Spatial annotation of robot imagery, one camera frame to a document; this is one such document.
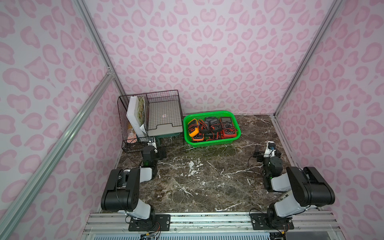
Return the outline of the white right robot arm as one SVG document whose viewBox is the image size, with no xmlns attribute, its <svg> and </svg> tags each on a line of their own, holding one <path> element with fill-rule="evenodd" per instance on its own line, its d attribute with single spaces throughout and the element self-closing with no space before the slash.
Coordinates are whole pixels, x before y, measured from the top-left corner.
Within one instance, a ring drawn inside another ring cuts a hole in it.
<svg viewBox="0 0 384 240">
<path fill-rule="evenodd" d="M 265 189 L 282 193 L 266 213 L 250 213 L 254 230 L 293 230 L 292 216 L 335 202 L 333 189 L 316 168 L 287 167 L 283 173 L 281 152 L 275 142 L 268 141 L 264 151 L 255 148 L 253 158 L 263 164 Z"/>
</svg>

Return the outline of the red Aneng large multimeter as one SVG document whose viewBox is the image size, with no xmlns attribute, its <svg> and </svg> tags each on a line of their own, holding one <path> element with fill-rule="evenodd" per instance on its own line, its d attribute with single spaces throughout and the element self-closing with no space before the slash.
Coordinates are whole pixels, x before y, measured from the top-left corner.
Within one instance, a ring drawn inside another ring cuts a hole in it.
<svg viewBox="0 0 384 240">
<path fill-rule="evenodd" d="M 221 135 L 223 139 L 235 138 L 237 136 L 237 129 L 233 125 L 232 118 L 221 117 L 220 118 L 222 130 Z"/>
</svg>

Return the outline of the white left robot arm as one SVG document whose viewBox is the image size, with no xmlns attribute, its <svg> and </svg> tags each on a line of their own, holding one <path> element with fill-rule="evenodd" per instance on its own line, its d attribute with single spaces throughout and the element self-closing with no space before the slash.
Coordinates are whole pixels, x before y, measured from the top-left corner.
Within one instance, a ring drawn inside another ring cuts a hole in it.
<svg viewBox="0 0 384 240">
<path fill-rule="evenodd" d="M 102 198 L 104 211 L 123 211 L 141 225 L 154 225 L 156 214 L 153 207 L 139 198 L 140 184 L 153 180 L 158 173 L 158 161 L 167 157 L 165 148 L 145 146 L 143 162 L 134 169 L 113 169 L 110 172 Z"/>
</svg>

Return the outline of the yellow Aneng multimeter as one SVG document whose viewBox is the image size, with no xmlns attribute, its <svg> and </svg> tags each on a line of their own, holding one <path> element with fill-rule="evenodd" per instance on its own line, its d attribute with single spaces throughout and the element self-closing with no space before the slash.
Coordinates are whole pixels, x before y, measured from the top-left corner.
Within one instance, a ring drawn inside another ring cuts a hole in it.
<svg viewBox="0 0 384 240">
<path fill-rule="evenodd" d="M 188 123 L 188 134 L 191 138 L 199 134 L 199 122 L 197 119 L 192 119 Z"/>
</svg>

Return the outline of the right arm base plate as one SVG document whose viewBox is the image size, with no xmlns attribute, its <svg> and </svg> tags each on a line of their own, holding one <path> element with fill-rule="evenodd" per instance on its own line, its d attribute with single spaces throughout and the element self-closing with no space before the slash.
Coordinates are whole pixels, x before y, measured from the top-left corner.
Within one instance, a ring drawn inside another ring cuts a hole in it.
<svg viewBox="0 0 384 240">
<path fill-rule="evenodd" d="M 253 230 L 289 231 L 295 228 L 292 218 L 270 217 L 264 213 L 249 213 Z"/>
</svg>

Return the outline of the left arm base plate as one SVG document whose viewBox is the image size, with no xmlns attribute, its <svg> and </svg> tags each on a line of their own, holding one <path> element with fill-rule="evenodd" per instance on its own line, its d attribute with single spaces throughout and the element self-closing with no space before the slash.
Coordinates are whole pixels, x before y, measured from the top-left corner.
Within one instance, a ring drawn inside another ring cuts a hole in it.
<svg viewBox="0 0 384 240">
<path fill-rule="evenodd" d="M 169 231 L 171 223 L 171 215 L 168 214 L 155 214 L 150 216 L 147 220 L 134 219 L 129 221 L 129 232 L 153 232 L 158 229 L 160 231 Z"/>
</svg>

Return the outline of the orange Victor multimeter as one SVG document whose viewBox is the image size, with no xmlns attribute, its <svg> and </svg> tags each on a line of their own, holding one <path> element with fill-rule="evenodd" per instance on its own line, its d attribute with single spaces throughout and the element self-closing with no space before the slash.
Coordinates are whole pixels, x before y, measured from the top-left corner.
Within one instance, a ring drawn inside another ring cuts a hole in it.
<svg viewBox="0 0 384 240">
<path fill-rule="evenodd" d="M 193 142 L 203 142 L 204 140 L 205 140 L 205 134 L 203 133 L 198 133 L 192 137 Z"/>
</svg>

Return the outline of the green multimeter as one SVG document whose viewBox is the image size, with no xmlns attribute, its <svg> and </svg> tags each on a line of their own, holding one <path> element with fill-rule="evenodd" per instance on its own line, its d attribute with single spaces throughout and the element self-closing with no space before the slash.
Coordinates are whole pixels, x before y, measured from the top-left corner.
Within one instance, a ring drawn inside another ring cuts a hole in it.
<svg viewBox="0 0 384 240">
<path fill-rule="evenodd" d="M 212 133 L 218 133 L 222 130 L 222 124 L 218 118 L 206 118 L 206 121 L 209 123 L 210 131 Z"/>
</svg>

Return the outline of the small black multimeter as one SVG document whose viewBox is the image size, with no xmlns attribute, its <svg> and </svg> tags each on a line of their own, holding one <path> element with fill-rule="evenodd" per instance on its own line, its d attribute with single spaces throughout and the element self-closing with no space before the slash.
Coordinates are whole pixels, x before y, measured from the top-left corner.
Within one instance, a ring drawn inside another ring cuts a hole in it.
<svg viewBox="0 0 384 240">
<path fill-rule="evenodd" d="M 211 125 L 209 121 L 199 119 L 198 123 L 199 123 L 199 133 L 208 134 L 211 132 Z"/>
</svg>

